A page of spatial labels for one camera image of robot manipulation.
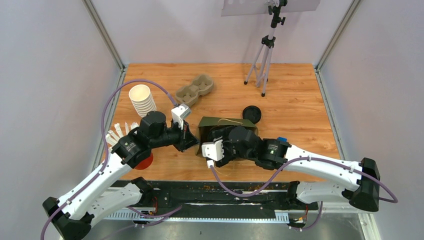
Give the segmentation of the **green paper bag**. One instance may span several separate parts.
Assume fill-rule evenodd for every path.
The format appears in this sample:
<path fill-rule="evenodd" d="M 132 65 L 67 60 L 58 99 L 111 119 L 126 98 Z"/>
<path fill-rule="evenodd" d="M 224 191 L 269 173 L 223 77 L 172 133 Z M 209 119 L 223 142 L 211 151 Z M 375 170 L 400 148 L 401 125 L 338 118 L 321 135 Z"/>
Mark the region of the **green paper bag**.
<path fill-rule="evenodd" d="M 257 126 L 248 119 L 203 116 L 195 131 L 195 136 L 200 140 L 200 145 L 194 147 L 195 156 L 202 157 L 201 144 L 208 142 L 208 135 L 212 130 L 238 125 L 252 130 L 256 135 L 259 133 Z"/>

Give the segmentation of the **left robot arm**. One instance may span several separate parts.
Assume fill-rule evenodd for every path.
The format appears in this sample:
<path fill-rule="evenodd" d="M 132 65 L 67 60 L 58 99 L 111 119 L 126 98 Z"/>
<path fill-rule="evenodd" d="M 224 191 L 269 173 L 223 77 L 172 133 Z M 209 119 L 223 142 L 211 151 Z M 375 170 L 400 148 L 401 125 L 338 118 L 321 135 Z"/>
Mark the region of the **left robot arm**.
<path fill-rule="evenodd" d="M 142 178 L 132 180 L 118 193 L 104 199 L 100 196 L 115 181 L 146 162 L 152 149 L 174 146 L 179 152 L 198 145 L 199 139 L 190 132 L 185 120 L 190 109 L 177 106 L 171 110 L 171 126 L 160 111 L 150 111 L 138 126 L 122 136 L 105 160 L 77 186 L 59 198 L 48 197 L 42 204 L 48 222 L 65 240 L 81 240 L 99 221 L 126 206 L 149 206 L 153 201 L 152 188 Z"/>

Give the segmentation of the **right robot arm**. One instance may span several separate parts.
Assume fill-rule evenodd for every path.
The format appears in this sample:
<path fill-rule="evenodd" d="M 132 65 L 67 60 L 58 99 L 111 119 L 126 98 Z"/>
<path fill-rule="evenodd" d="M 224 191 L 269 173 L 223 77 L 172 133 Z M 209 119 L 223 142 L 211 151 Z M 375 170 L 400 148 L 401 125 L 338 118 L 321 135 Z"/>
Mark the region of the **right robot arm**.
<path fill-rule="evenodd" d="M 287 141 L 260 138 L 244 126 L 227 126 L 210 133 L 201 151 L 208 167 L 221 167 L 229 161 L 253 161 L 265 170 L 288 170 L 313 175 L 326 182 L 293 181 L 285 195 L 286 204 L 298 209 L 314 202 L 348 202 L 367 212 L 377 212 L 381 175 L 375 160 L 339 160 L 316 154 Z"/>

